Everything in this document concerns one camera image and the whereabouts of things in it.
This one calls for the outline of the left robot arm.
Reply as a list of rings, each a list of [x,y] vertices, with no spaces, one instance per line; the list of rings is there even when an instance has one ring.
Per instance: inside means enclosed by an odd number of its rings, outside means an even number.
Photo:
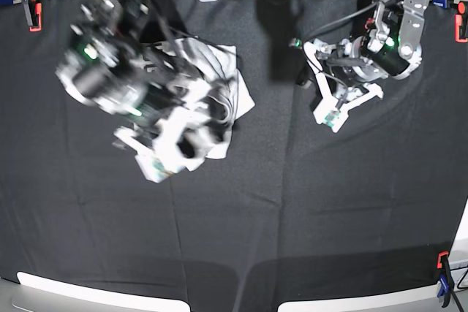
[[[319,27],[292,47],[303,51],[316,82],[320,101],[313,110],[317,124],[338,132],[356,107],[383,98],[378,80],[408,78],[422,63],[420,40],[429,0],[373,0],[348,16]],[[365,33],[337,43],[320,40],[325,34],[367,11]]]

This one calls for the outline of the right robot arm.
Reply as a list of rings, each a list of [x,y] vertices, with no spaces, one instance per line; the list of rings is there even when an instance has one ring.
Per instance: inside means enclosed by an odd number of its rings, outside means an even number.
[[[56,74],[81,104],[125,117],[116,144],[149,181],[196,170],[230,133],[235,113],[221,50],[176,39],[154,0],[85,0]]]

